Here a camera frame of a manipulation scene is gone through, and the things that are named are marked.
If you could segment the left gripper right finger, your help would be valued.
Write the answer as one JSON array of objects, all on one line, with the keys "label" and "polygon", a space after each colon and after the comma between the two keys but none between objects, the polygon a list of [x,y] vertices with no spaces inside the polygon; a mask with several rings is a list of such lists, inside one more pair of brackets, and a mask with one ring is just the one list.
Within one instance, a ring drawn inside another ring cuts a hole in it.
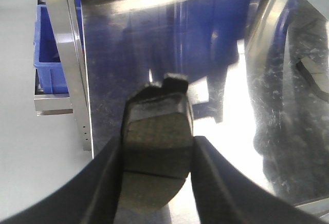
[{"label": "left gripper right finger", "polygon": [[323,223],[253,183],[203,136],[194,137],[191,183],[201,223]]}]

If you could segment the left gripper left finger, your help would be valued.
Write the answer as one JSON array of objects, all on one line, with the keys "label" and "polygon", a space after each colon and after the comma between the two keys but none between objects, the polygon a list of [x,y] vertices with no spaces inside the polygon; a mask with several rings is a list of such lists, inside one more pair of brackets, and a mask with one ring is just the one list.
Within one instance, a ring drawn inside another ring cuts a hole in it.
[{"label": "left gripper left finger", "polygon": [[113,137],[74,178],[3,223],[113,223],[122,186],[121,139]]}]

